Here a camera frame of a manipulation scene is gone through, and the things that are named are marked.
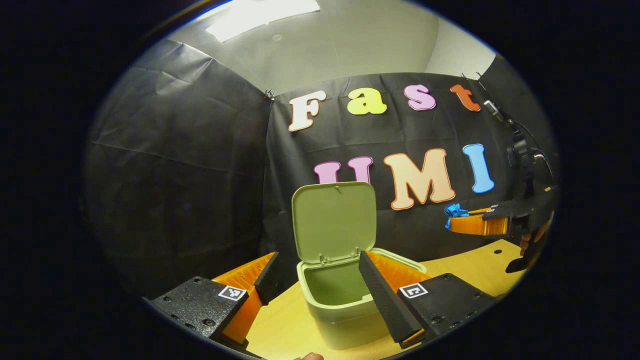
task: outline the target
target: hand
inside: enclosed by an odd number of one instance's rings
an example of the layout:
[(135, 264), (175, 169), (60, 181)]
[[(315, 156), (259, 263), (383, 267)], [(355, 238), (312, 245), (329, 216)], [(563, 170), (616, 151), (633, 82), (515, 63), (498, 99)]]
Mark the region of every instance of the hand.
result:
[[(549, 230), (549, 226), (551, 225), (551, 220), (554, 219), (554, 212), (551, 211), (551, 217), (549, 217), (549, 221), (545, 222), (539, 229), (536, 237), (533, 239), (534, 243), (537, 243), (538, 240)], [(531, 240), (531, 233), (522, 235), (522, 239), (520, 240), (520, 256), (524, 256), (525, 250), (529, 247), (529, 241)]]
[(297, 358), (295, 358), (293, 360), (324, 360), (324, 358), (320, 354), (314, 354), (314, 353), (310, 352), (305, 357), (303, 357), (302, 359), (297, 357)]

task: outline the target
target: open lid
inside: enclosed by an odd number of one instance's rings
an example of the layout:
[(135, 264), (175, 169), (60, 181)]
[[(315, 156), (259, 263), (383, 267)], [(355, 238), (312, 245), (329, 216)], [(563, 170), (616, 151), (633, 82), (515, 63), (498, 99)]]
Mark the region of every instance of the open lid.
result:
[(303, 186), (291, 208), (298, 257), (306, 263), (320, 263), (321, 254), (323, 262), (350, 258), (376, 243), (376, 193), (370, 184)]

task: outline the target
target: light fixture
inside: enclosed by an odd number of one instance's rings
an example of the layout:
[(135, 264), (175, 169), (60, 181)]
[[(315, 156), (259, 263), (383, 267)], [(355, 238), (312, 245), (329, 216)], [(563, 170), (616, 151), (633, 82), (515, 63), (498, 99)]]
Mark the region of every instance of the light fixture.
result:
[(316, 0), (233, 0), (222, 6), (223, 11), (214, 13), (215, 20), (207, 28), (220, 42), (276, 20), (320, 11)]

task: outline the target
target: table surface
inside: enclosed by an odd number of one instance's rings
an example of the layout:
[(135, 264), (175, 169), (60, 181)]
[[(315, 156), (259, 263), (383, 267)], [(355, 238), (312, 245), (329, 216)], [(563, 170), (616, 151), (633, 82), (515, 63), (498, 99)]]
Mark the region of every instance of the table surface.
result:
[[(519, 256), (520, 247), (498, 240), (476, 250), (422, 264), (431, 277), (449, 272), (483, 292), (497, 296), (509, 291), (524, 273), (504, 272), (507, 264)], [(309, 313), (299, 282), (260, 309), (247, 339), (247, 350), (268, 360), (294, 360), (309, 352), (321, 354), (325, 360), (371, 360), (403, 351), (391, 335), (346, 350), (328, 348)]]

